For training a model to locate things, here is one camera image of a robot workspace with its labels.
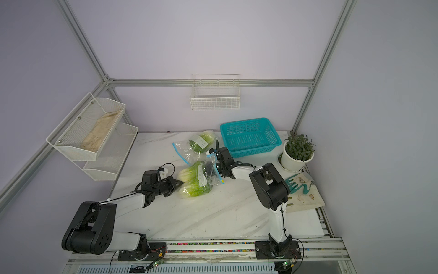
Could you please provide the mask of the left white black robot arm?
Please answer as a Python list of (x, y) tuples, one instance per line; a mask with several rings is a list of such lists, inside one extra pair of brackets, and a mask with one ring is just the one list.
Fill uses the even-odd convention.
[(152, 252), (147, 236), (116, 231), (115, 221), (125, 214), (149, 206), (157, 196), (171, 196), (182, 185), (181, 180), (167, 175), (167, 169), (161, 167), (145, 171), (141, 182), (124, 196), (102, 202), (83, 202), (62, 238), (62, 249), (94, 255), (124, 251), (135, 260), (146, 258)]

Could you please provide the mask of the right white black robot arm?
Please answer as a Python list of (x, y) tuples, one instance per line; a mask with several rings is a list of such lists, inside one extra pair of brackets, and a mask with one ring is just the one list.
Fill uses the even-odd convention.
[(270, 211), (269, 240), (266, 241), (270, 256), (286, 256), (296, 243), (291, 235), (286, 234), (285, 228), (284, 210), (290, 189), (274, 164), (255, 166), (235, 161), (226, 147), (220, 147), (219, 141), (209, 150), (209, 155), (216, 157), (216, 170), (221, 177), (251, 182), (260, 203)]

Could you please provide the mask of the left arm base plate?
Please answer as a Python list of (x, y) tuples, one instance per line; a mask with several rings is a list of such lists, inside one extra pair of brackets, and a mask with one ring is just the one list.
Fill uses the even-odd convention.
[(148, 242), (141, 244), (134, 251), (122, 251), (118, 257), (118, 261), (154, 261), (164, 257), (167, 244), (164, 242)]

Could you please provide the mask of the clear zip-top bag blue seal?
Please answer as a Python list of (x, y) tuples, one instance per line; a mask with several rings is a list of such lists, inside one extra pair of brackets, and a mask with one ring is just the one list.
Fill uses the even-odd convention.
[(203, 167), (198, 168), (197, 180), (200, 181), (200, 185), (209, 183), (212, 186), (219, 186), (224, 184), (224, 179), (219, 175), (216, 170), (216, 159), (213, 155), (207, 155)]

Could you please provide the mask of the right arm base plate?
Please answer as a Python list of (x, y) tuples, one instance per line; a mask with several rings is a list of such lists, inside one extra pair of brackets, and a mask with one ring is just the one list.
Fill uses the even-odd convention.
[(295, 240), (281, 243), (275, 241), (256, 241), (255, 256), (257, 259), (301, 259), (302, 254)]

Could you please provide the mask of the chinese cabbage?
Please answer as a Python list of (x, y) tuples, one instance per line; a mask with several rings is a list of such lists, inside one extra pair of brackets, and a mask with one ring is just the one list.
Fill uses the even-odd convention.
[(193, 179), (182, 184), (179, 189), (179, 194), (184, 198), (193, 198), (207, 194), (211, 192), (211, 190), (212, 186), (209, 183), (200, 185), (199, 180)]
[(183, 169), (179, 172), (177, 179), (181, 180), (183, 183), (190, 182), (191, 180), (197, 179), (198, 168), (203, 167), (204, 162), (197, 161), (191, 167)]

